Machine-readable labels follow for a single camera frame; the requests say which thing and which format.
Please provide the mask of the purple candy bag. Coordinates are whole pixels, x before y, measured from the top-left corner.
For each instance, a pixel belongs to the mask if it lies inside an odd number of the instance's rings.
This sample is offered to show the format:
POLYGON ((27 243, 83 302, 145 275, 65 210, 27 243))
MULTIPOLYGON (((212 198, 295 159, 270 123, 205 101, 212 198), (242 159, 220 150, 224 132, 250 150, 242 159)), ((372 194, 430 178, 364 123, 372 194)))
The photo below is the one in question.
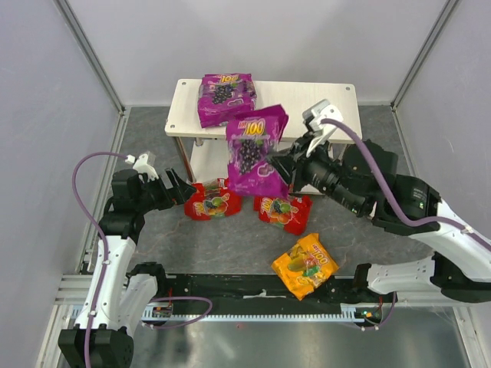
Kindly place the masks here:
POLYGON ((256 100, 251 74, 206 74, 198 92, 200 126, 208 128, 224 125, 236 114, 253 111, 256 100))
POLYGON ((268 163, 278 152, 288 115, 277 104, 235 115, 226 126, 229 188, 241 196, 285 198, 288 185, 268 163))

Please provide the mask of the orange candy bag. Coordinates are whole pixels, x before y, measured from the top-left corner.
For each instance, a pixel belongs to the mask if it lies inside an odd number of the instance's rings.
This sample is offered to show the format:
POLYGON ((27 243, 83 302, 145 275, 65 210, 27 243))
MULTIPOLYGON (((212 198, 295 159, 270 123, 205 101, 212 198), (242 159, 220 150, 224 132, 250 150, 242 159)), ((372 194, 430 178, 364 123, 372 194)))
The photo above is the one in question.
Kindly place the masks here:
POLYGON ((272 270, 299 301, 321 287, 338 269, 318 233, 300 238, 272 262, 272 270))

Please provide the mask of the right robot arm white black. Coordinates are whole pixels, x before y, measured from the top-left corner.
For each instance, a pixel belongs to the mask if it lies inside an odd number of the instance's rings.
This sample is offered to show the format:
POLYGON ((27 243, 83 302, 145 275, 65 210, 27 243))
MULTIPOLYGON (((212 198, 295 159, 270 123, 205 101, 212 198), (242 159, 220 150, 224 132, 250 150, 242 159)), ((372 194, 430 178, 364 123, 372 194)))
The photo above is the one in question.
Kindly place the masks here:
POLYGON ((432 248, 419 261, 356 267, 348 301, 407 291, 439 291, 463 303, 490 300, 490 241, 472 230, 422 179, 396 172, 397 155, 355 140, 342 159, 313 146, 306 133, 267 161, 295 191, 310 185, 357 217, 432 248))

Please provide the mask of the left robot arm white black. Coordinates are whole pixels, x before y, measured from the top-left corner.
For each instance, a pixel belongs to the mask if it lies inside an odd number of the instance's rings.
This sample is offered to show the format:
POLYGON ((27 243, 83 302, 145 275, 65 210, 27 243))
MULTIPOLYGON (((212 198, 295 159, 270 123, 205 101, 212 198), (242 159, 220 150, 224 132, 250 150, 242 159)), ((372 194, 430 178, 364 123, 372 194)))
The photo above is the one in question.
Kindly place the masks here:
POLYGON ((74 326, 60 332, 58 346, 71 367, 129 367, 133 336, 153 297, 166 295, 161 264, 146 262, 129 271, 145 225, 144 216, 186 203, 196 188, 167 169, 165 186, 144 166, 114 173, 112 196, 98 222, 97 261, 84 305, 74 326))

